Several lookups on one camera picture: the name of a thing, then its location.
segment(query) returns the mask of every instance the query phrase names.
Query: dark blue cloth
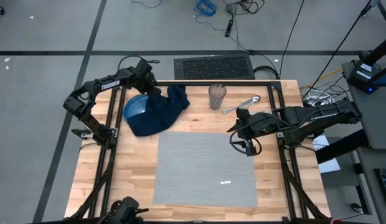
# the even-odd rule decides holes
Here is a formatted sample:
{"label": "dark blue cloth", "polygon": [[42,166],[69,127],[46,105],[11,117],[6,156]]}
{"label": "dark blue cloth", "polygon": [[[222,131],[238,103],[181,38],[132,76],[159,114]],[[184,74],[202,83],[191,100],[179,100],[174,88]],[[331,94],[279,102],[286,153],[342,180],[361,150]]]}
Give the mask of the dark blue cloth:
{"label": "dark blue cloth", "polygon": [[170,85],[167,92],[168,98],[161,95],[149,96],[146,111],[126,120],[135,136],[149,136],[168,129],[182,110],[190,105],[185,86]]}

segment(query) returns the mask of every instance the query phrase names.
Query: transparent cup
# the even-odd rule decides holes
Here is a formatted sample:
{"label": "transparent cup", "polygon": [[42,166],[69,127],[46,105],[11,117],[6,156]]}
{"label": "transparent cup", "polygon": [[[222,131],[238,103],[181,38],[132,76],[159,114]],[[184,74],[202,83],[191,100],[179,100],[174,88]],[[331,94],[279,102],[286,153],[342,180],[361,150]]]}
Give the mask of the transparent cup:
{"label": "transparent cup", "polygon": [[213,110],[219,109],[226,95],[226,87],[216,83],[210,86],[208,93],[210,98],[210,108]]}

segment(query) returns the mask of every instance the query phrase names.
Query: silver spoon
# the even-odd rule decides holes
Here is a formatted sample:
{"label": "silver spoon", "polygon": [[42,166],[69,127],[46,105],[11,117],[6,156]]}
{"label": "silver spoon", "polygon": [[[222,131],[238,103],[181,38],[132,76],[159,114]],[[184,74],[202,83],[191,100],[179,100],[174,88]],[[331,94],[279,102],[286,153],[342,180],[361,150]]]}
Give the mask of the silver spoon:
{"label": "silver spoon", "polygon": [[232,110],[237,109],[237,108],[241,108],[241,107],[246,107],[246,108],[248,108],[248,107],[251,106],[253,103],[257,103],[257,102],[259,102],[260,100],[261,100],[261,97],[258,96],[258,95],[255,95],[255,96],[253,96],[252,99],[249,99],[249,100],[247,100],[246,102],[243,102],[243,103],[241,103],[241,104],[238,105],[238,106],[235,106],[235,107],[232,107],[232,108],[229,108],[229,109],[226,109],[226,110],[222,111],[222,114],[227,114],[227,113],[231,112]]}

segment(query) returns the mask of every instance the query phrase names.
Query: wooden tabletop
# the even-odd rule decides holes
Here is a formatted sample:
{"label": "wooden tabletop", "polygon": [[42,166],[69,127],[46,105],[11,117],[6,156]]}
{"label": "wooden tabletop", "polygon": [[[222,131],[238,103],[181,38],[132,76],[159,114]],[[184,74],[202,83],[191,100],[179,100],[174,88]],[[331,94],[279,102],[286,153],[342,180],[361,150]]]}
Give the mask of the wooden tabletop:
{"label": "wooden tabletop", "polygon": [[[302,101],[297,81],[282,80],[281,84],[286,106],[301,106]],[[163,93],[166,94],[166,86],[161,88]],[[235,112],[222,114],[221,111],[236,106],[253,95],[260,95],[261,101],[252,105],[250,111],[270,111],[270,101],[265,86],[227,86],[227,95],[221,108],[216,111],[209,108],[207,86],[187,86],[186,92],[191,105],[182,112],[178,120],[167,131],[225,133],[235,124],[236,115]],[[100,93],[96,98],[97,104],[92,109],[92,115],[101,123],[105,123],[106,120],[110,94],[111,91]],[[137,94],[136,90],[127,90],[125,101]],[[279,107],[276,91],[274,94],[276,107]],[[115,103],[114,118],[118,109],[117,105],[118,102]],[[141,214],[147,221],[279,221],[281,217],[289,216],[278,146],[274,134],[258,138],[263,150],[259,156],[253,158],[258,192],[257,208],[153,204],[158,137],[158,134],[155,134],[149,137],[137,138],[126,122],[121,121],[109,207],[114,201],[131,196],[140,203],[141,208],[150,209],[149,212]],[[91,142],[93,141],[88,140],[82,142],[82,144]],[[309,140],[305,141],[303,145],[312,147]],[[96,145],[90,145],[81,150],[65,217],[76,212],[91,192],[99,152],[100,147]],[[323,214],[329,216],[330,212],[314,152],[298,148],[296,156],[303,189]],[[293,189],[294,204],[299,217],[298,196],[294,188],[291,188]],[[101,192],[98,197],[99,203],[96,206],[96,216],[100,212],[102,195]]]}

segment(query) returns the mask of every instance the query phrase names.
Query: gray mat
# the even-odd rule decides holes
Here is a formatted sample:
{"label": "gray mat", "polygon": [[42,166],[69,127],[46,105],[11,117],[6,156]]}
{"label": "gray mat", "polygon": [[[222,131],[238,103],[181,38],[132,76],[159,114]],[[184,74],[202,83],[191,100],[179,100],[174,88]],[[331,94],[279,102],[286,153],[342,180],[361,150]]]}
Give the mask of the gray mat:
{"label": "gray mat", "polygon": [[153,203],[257,207],[253,158],[228,134],[163,132]]}

